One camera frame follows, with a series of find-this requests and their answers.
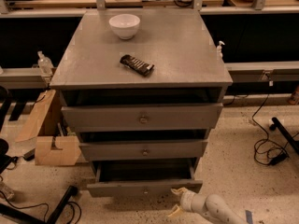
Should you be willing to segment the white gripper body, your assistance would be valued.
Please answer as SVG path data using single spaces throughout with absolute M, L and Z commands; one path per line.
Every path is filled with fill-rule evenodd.
M 187 190 L 181 194 L 180 207 L 196 214 L 204 214 L 206 211 L 206 196 Z

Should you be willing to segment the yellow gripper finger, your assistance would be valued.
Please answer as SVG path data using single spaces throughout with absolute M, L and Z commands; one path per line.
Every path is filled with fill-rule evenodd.
M 175 204 L 168 217 L 177 217 L 181 214 L 181 212 L 182 209 L 180 208 L 180 206 L 178 204 Z
M 185 192 L 187 192 L 188 190 L 184 187 L 179 188 L 179 189 L 171 189 L 171 192 L 177 196 L 181 196 L 183 195 Z

